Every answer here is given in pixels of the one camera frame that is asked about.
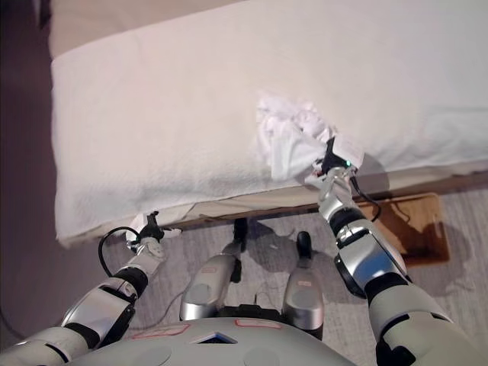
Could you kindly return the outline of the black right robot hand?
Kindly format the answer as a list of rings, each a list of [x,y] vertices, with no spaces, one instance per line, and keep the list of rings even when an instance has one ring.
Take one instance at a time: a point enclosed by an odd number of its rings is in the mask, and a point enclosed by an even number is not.
[[[337,133],[326,143],[326,152],[313,163],[313,176],[325,177],[333,169],[355,175],[364,161],[361,144],[343,133]]]

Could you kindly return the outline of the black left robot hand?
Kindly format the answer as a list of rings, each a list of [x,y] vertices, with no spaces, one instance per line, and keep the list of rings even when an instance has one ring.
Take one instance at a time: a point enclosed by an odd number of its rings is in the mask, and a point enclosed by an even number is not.
[[[132,220],[130,227],[135,231],[126,233],[127,247],[135,252],[140,246],[142,238],[152,237],[157,240],[175,238],[182,233],[182,229],[160,226],[157,222],[158,211],[149,214],[140,213]]]

